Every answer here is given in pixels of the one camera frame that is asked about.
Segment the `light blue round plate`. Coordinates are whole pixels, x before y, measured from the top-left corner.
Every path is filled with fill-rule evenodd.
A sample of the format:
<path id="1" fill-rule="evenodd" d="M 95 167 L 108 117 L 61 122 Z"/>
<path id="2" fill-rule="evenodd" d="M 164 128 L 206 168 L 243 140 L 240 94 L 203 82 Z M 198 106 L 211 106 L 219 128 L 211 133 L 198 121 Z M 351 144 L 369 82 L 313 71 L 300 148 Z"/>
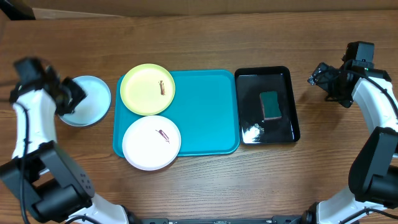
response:
<path id="1" fill-rule="evenodd" d="M 108 85 L 98 77 L 80 76 L 73 79 L 86 93 L 86 98 L 72 114 L 60 116 L 70 126 L 85 127 L 99 122 L 105 117 L 111 105 L 111 92 Z"/>

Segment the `yellow-green round plate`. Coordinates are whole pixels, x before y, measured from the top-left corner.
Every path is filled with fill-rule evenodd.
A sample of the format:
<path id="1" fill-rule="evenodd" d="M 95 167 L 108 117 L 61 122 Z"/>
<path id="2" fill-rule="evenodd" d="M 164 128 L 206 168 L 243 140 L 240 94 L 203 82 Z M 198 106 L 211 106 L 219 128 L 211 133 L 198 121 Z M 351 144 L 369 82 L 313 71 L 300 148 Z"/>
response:
<path id="1" fill-rule="evenodd" d="M 175 96 L 175 82 L 160 65 L 145 63 L 125 74 L 120 95 L 124 105 L 135 114 L 155 115 L 167 109 Z"/>

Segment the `green scrubbing sponge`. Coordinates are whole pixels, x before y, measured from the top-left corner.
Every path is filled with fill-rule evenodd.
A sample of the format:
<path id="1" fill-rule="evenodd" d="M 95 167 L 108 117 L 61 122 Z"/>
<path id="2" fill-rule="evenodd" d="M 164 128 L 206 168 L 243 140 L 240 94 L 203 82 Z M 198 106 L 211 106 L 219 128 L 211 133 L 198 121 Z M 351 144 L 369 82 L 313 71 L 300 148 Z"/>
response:
<path id="1" fill-rule="evenodd" d="M 282 117 L 276 91 L 262 92 L 259 96 L 261 100 L 262 113 L 265 120 L 279 119 Z"/>

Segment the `white pink round plate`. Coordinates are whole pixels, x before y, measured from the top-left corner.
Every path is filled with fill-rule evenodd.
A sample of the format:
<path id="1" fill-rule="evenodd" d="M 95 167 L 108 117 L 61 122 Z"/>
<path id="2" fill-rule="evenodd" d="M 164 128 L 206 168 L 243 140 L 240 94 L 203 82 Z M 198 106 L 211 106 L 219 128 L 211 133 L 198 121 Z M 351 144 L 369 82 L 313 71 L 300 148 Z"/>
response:
<path id="1" fill-rule="evenodd" d="M 128 163 L 137 169 L 153 171 L 171 164 L 182 144 L 178 127 L 163 116 L 145 116 L 126 130 L 122 149 Z"/>

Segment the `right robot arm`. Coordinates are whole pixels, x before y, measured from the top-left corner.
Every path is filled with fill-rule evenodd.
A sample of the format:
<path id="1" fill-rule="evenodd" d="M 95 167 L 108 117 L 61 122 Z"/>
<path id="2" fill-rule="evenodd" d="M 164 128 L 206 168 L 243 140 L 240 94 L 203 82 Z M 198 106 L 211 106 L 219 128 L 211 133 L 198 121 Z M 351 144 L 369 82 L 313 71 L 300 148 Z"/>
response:
<path id="1" fill-rule="evenodd" d="M 314 203 L 295 223 L 357 223 L 397 208 L 397 100 L 391 78 L 371 62 L 349 60 L 340 68 L 320 63 L 308 82 L 317 85 L 343 106 L 356 103 L 370 136 L 349 170 L 348 186 Z"/>

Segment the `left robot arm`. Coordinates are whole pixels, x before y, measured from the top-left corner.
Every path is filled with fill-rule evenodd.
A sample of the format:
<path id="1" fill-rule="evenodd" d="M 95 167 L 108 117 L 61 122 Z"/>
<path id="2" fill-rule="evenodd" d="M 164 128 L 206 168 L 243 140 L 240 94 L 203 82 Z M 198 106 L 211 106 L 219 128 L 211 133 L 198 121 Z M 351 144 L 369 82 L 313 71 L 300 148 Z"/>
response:
<path id="1" fill-rule="evenodd" d="M 134 223 L 122 205 L 95 193 L 86 172 L 58 145 L 54 116 L 71 113 L 86 93 L 71 78 L 25 73 L 11 91 L 17 143 L 1 180 L 19 200 L 22 217 L 41 223 Z"/>

